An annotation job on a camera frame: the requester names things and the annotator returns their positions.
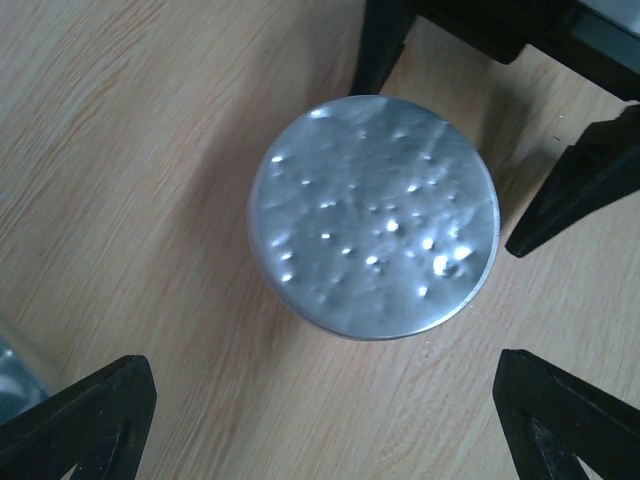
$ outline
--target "silver disc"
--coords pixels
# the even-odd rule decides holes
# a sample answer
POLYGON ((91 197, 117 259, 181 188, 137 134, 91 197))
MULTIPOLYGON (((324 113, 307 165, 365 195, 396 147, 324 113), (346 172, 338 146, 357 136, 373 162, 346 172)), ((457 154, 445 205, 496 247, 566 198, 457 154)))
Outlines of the silver disc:
POLYGON ((389 339, 458 312, 484 282, 500 215, 478 152, 434 113, 367 95, 321 105, 267 152, 249 204, 262 272, 335 334, 389 339))

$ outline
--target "wooden surface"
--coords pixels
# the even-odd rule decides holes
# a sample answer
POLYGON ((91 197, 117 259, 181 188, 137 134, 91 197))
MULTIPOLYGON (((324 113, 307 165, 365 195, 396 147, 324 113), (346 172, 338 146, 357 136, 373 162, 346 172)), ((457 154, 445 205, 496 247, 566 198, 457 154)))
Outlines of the wooden surface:
MULTIPOLYGON (((362 3, 0 3, 0 308, 79 379, 149 357, 140 478, 511 479, 491 399, 525 348, 640 407, 640 196, 402 341, 288 313, 245 230, 263 152, 347 93, 362 3)), ((494 175, 504 238, 562 149, 622 103, 529 49, 505 67, 419 21, 386 93, 449 119, 494 175)))

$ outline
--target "wooden table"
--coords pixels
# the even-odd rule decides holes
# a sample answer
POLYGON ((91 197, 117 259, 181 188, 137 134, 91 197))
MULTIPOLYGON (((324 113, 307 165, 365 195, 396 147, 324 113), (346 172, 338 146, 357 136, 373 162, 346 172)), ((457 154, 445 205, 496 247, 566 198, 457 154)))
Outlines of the wooden table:
MULTIPOLYGON (((461 314, 355 343, 287 312, 245 205, 275 136, 348 91, 362 2, 0 4, 0 308, 73 379, 147 355, 140 478, 511 479, 491 398, 525 348, 640 407, 640 196, 523 260, 461 314)), ((503 242, 568 144, 623 104, 529 49, 505 67, 420 20, 385 93, 468 135, 503 242)))

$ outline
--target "tabletop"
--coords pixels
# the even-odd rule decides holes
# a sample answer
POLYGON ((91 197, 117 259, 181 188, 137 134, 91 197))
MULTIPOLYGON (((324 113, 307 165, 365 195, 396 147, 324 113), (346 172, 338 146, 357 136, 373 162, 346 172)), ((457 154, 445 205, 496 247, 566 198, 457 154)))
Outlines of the tabletop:
POLYGON ((425 20, 383 92, 446 118, 501 203, 493 271, 416 337, 326 334, 262 280, 246 204, 270 143, 347 94, 361 0, 0 5, 0 309, 73 380, 146 355, 140 478, 512 479, 491 398, 524 348, 640 407, 640 196, 524 259, 504 241, 563 149, 624 104, 532 48, 425 20))

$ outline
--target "dimpled metal lid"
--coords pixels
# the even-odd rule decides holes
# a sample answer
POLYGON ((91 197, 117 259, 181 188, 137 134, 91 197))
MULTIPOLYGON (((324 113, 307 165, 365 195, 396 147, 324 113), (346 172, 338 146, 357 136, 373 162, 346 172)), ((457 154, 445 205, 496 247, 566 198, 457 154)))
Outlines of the dimpled metal lid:
POLYGON ((447 320, 484 282, 499 237, 473 146, 430 111, 377 95, 293 122, 267 152, 249 210, 254 254, 281 299, 357 339, 447 320))

